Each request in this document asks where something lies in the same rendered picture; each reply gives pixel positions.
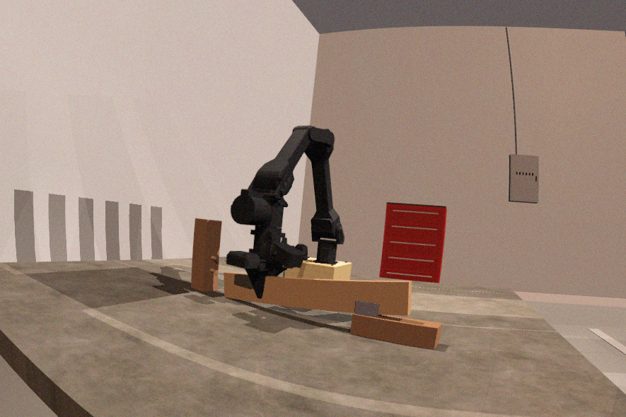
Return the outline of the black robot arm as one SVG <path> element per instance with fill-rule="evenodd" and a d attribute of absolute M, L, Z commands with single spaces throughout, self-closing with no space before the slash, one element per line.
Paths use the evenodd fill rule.
<path fill-rule="evenodd" d="M 265 163 L 248 187 L 242 189 L 231 205 L 231 217 L 240 224 L 281 228 L 284 207 L 288 207 L 284 195 L 288 194 L 294 181 L 293 170 L 303 153 L 312 164 L 316 212 L 311 219 L 312 242 L 318 242 L 317 259 L 313 262 L 333 264 L 336 262 L 337 245 L 344 244 L 344 232 L 340 216 L 332 204 L 329 158 L 333 152 L 334 134 L 329 129 L 297 126 L 277 156 Z M 321 238 L 333 239 L 321 240 Z M 265 260 L 274 260 L 287 268 L 301 268 L 308 259 L 308 247 L 290 246 L 287 239 L 269 241 Z"/>

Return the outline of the long wooden bed rail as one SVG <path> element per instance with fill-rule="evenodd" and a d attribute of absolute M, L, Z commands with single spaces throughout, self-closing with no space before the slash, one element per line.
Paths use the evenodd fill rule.
<path fill-rule="evenodd" d="M 379 304 L 379 315 L 408 316 L 412 281 L 354 281 L 265 276 L 258 298 L 248 274 L 224 272 L 226 298 L 302 309 L 355 313 L 356 300 Z"/>

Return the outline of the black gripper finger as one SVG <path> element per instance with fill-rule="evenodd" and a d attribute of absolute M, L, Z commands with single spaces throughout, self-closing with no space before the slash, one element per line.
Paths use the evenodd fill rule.
<path fill-rule="evenodd" d="M 264 291 L 265 276 L 271 271 L 271 269 L 245 269 L 250 277 L 251 283 L 258 298 L 262 298 Z"/>
<path fill-rule="evenodd" d="M 271 269 L 271 271 L 266 276 L 278 276 L 284 270 L 287 270 L 287 267 L 273 267 L 267 266 L 267 269 Z"/>

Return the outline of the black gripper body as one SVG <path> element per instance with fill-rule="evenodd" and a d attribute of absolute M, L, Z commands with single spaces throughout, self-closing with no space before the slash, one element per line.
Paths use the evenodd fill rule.
<path fill-rule="evenodd" d="M 226 263 L 243 269 L 266 269 L 267 266 L 283 267 L 283 264 L 274 260 L 274 256 L 273 261 L 265 260 L 269 241 L 276 237 L 277 242 L 280 242 L 281 238 L 285 237 L 282 229 L 255 226 L 254 230 L 251 229 L 250 234 L 255 235 L 253 249 L 249 249 L 249 252 L 230 251 L 226 255 Z"/>

